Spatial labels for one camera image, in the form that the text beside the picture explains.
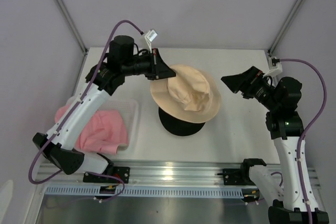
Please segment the beige bucket hat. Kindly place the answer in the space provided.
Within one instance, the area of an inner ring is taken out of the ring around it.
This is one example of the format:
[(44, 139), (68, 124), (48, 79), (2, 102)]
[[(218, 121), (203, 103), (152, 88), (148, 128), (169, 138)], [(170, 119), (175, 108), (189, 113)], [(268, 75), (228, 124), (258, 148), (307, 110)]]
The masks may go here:
[(219, 112), (222, 98), (215, 79), (187, 65), (171, 65), (175, 77), (150, 83), (153, 100), (164, 112), (182, 121), (205, 123)]

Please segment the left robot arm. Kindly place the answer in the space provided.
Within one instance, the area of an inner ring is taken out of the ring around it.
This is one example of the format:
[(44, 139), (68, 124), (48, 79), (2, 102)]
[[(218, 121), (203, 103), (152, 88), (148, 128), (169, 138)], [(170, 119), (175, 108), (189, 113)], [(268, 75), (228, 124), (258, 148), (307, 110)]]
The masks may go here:
[(126, 77), (144, 75), (148, 80), (161, 80), (176, 75), (162, 60), (158, 49), (152, 47), (156, 36), (153, 30), (142, 35), (144, 46), (137, 54), (133, 52), (134, 39), (130, 36), (119, 35), (109, 42), (61, 119), (47, 133), (36, 133), (33, 137), (39, 154), (67, 175), (79, 171), (94, 173), (104, 183), (113, 178), (110, 162), (99, 154), (77, 151), (76, 141), (92, 116), (124, 84)]

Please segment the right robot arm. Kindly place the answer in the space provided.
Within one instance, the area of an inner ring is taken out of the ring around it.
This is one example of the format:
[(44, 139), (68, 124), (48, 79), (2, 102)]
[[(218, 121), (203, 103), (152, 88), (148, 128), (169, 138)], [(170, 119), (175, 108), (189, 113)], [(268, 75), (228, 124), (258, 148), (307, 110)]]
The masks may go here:
[(239, 178), (254, 184), (268, 204), (270, 223), (329, 223), (329, 215), (320, 209), (313, 194), (305, 159), (305, 130), (297, 105), (302, 84), (283, 77), (276, 86), (256, 67), (221, 80), (231, 92), (245, 99), (256, 99), (268, 112), (266, 127), (276, 148), (282, 184), (274, 181), (267, 164), (260, 158), (245, 159)]

